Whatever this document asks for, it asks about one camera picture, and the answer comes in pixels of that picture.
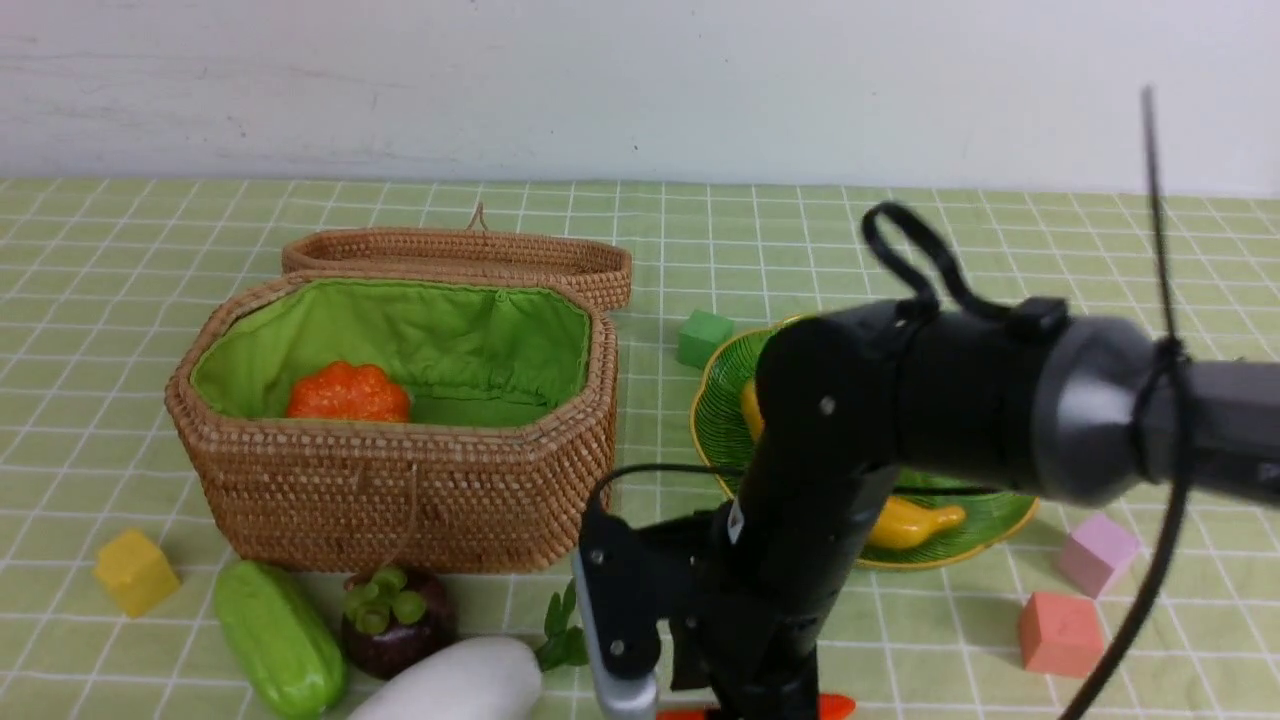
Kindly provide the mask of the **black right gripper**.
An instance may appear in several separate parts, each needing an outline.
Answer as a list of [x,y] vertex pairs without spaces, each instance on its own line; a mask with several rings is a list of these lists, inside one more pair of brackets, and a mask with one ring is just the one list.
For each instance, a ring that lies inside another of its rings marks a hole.
[[826,518],[749,523],[728,502],[634,528],[589,501],[576,550],[605,667],[639,679],[669,653],[672,691],[708,688],[737,719],[818,717],[829,547]]

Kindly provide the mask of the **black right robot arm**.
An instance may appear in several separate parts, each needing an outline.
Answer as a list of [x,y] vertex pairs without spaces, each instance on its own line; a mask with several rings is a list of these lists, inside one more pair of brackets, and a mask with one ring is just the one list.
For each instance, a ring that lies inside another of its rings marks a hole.
[[731,501],[640,529],[593,496],[573,574],[596,700],[653,719],[657,625],[677,691],[736,719],[814,719],[817,639],[900,471],[1098,509],[1172,487],[1132,611],[1062,712],[1080,719],[1164,583],[1190,489],[1277,505],[1277,365],[1190,363],[1116,316],[905,318],[881,301],[809,316],[756,366],[764,432]]

